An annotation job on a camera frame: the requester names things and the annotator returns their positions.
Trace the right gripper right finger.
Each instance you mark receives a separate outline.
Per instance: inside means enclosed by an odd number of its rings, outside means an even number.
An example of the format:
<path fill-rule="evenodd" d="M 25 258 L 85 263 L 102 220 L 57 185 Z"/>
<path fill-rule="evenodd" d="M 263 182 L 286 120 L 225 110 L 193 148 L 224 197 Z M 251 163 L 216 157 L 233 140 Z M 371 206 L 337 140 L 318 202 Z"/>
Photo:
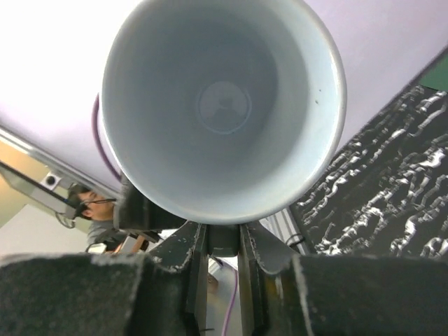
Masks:
<path fill-rule="evenodd" d="M 296 335 L 301 308 L 294 250 L 258 222 L 239 226 L 239 297 L 244 335 Z"/>

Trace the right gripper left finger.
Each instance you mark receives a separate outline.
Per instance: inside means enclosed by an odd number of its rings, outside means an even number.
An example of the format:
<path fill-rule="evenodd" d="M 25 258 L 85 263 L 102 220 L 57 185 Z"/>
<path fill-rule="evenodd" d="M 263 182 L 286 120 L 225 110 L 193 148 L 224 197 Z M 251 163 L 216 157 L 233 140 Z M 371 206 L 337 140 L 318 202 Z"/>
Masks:
<path fill-rule="evenodd" d="M 207 228 L 187 222 L 150 252 L 158 284 L 182 312 L 203 315 L 207 303 Z"/>

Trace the white grey mug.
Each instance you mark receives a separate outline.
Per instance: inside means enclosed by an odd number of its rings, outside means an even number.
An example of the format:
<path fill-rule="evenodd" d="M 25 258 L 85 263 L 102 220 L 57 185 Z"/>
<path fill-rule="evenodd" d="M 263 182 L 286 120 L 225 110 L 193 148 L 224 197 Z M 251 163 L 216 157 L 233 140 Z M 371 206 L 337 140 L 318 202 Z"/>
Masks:
<path fill-rule="evenodd" d="M 154 204 L 237 253 L 328 166 L 347 106 L 340 53 L 303 1 L 142 1 L 99 94 L 121 171 Z"/>

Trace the person in grey shirt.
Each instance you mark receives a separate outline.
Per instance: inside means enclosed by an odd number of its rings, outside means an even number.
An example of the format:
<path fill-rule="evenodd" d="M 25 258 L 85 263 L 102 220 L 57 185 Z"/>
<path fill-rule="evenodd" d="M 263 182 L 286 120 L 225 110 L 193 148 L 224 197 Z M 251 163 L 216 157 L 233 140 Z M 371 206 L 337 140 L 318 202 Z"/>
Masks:
<path fill-rule="evenodd" d="M 76 207 L 77 217 L 90 221 L 87 246 L 104 244 L 105 252 L 115 251 L 126 238 L 126 235 L 113 225 L 116 200 L 77 183 L 70 186 L 68 200 Z"/>

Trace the dark green mat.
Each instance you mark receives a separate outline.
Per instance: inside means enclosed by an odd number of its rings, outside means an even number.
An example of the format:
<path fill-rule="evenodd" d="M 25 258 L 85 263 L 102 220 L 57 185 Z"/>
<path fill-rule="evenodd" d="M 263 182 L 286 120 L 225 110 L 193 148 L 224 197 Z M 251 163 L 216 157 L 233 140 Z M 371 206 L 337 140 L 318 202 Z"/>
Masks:
<path fill-rule="evenodd" d="M 448 74 L 447 74 L 447 56 L 444 56 L 432 67 L 419 81 L 422 86 L 432 88 L 439 91 L 447 91 Z"/>

